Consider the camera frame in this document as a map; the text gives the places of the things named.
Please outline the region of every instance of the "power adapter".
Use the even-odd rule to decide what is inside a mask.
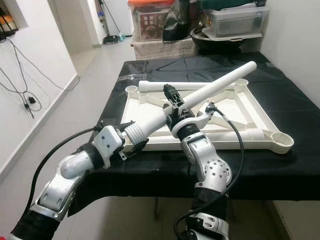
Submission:
[[[36,100],[34,99],[33,96],[28,97],[28,100],[29,100],[30,104],[35,104],[36,103]]]

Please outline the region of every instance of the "black pot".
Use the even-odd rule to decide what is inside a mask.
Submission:
[[[203,26],[196,27],[190,33],[195,45],[199,48],[199,53],[202,55],[211,54],[237,54],[241,53],[240,46],[245,42],[245,39],[214,41],[208,38],[202,32]]]

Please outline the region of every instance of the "white plastic frame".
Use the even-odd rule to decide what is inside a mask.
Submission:
[[[188,82],[182,88],[188,88]],[[285,154],[294,144],[294,140],[275,126],[258,101],[249,91],[248,81],[238,79],[233,85],[208,98],[192,108],[195,115],[202,114],[210,102],[215,105],[234,123],[239,130],[246,149],[269,149],[277,154]],[[128,86],[128,98],[122,115],[121,123],[130,120],[139,121],[146,115],[159,111],[167,101],[162,91],[140,93],[138,87]],[[180,90],[184,98],[194,90]],[[238,138],[227,122],[215,113],[209,123],[201,130],[217,149],[238,149]],[[132,148],[127,139],[125,150]],[[144,151],[180,150],[180,141],[172,136],[167,126],[155,131],[149,137]]]

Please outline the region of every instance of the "orange lid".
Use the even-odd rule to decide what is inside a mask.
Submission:
[[[132,5],[148,5],[148,4],[166,4],[171,5],[175,0],[128,0],[129,4]]]

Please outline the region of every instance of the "tiled floor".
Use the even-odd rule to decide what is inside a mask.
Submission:
[[[131,40],[104,45],[89,67],[79,63],[81,82],[52,113],[9,176],[0,185],[0,236],[7,236],[27,202],[31,179],[40,160],[64,138],[94,126],[113,89],[124,61],[135,59]],[[36,196],[54,173],[57,163],[88,140],[83,135],[60,149],[43,168]],[[105,197],[66,218],[55,240],[174,240],[173,222],[189,210],[190,199],[160,198],[159,219],[153,219],[153,197]],[[279,240],[277,228],[259,201],[234,201],[235,221],[230,236],[236,240]]]

